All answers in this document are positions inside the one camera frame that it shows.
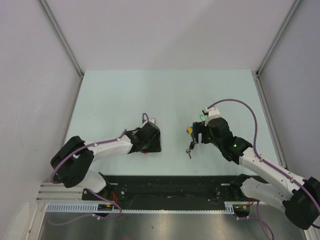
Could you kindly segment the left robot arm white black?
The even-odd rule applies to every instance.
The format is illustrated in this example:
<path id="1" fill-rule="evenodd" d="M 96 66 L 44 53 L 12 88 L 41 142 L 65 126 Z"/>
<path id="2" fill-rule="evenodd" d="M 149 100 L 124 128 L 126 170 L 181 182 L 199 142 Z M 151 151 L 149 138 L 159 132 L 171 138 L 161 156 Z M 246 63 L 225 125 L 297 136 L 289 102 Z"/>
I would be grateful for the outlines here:
<path id="1" fill-rule="evenodd" d="M 51 159 L 52 184 L 65 188 L 82 187 L 100 200 L 110 196 L 111 188 L 102 174 L 90 170 L 92 163 L 107 157 L 132 153 L 160 153 L 161 131 L 153 121 L 144 121 L 142 127 L 124 130 L 120 136 L 100 141 L 85 141 L 78 135 L 71 137 Z"/>

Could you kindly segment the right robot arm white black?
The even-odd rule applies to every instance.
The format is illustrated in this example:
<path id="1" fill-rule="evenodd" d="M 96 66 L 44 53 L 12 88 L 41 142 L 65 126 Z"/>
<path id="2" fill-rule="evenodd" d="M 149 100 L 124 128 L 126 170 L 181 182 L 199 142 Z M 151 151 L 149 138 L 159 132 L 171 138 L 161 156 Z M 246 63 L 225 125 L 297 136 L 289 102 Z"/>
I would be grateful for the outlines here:
<path id="1" fill-rule="evenodd" d="M 266 181 L 262 183 L 248 175 L 239 175 L 230 188 L 235 200 L 242 201 L 245 197 L 260 200 L 284 212 L 302 230 L 315 225 L 320 216 L 319 180 L 305 179 L 256 153 L 250 142 L 233 135 L 222 117 L 193 122 L 190 135 L 191 148 L 198 143 L 213 144 L 227 161 L 251 170 Z"/>

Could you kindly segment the black tag with silver key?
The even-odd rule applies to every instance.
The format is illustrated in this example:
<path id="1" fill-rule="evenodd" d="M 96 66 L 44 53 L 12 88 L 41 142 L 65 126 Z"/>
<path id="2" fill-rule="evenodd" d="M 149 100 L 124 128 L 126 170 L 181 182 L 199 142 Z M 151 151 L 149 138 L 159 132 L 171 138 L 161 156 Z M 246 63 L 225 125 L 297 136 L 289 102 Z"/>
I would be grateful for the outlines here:
<path id="1" fill-rule="evenodd" d="M 189 145 L 189 147 L 185 150 L 186 154 L 188 155 L 189 159 L 192 159 L 192 150 L 194 149 L 195 147 L 195 143 L 192 141 Z"/>

